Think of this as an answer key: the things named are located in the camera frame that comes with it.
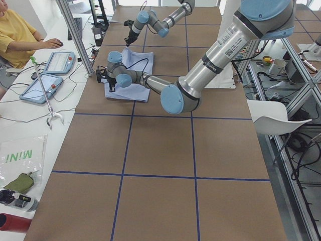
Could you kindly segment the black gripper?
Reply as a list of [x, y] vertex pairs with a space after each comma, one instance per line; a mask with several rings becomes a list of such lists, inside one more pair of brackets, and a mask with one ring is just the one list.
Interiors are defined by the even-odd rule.
[[137, 29], [131, 28], [128, 37], [125, 38], [126, 46], [129, 47], [130, 44], [134, 43], [138, 39]]
[[105, 74], [106, 81], [109, 84], [109, 92], [115, 92], [116, 91], [116, 79], [114, 77], [111, 77], [108, 73]]

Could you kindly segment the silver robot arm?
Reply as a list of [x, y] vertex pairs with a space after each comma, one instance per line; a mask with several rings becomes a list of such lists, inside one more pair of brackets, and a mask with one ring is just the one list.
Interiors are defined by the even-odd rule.
[[138, 39], [144, 26], [152, 27], [157, 35], [162, 38], [166, 37], [171, 27], [173, 27], [180, 19], [191, 15], [194, 10], [195, 1], [193, 0], [179, 1], [179, 3], [181, 4], [180, 7], [163, 20], [160, 20], [157, 17], [154, 10], [141, 10], [137, 14], [135, 20], [125, 21], [124, 26], [128, 26], [130, 28], [128, 37], [124, 39], [126, 46], [129, 47]]
[[158, 92], [163, 109], [170, 114], [194, 111], [200, 105], [202, 90], [250, 41], [292, 35], [295, 12], [295, 1], [241, 1], [231, 25], [188, 74], [179, 77], [175, 83], [144, 71], [129, 70], [118, 51], [108, 54], [105, 79], [111, 91], [135, 83]]

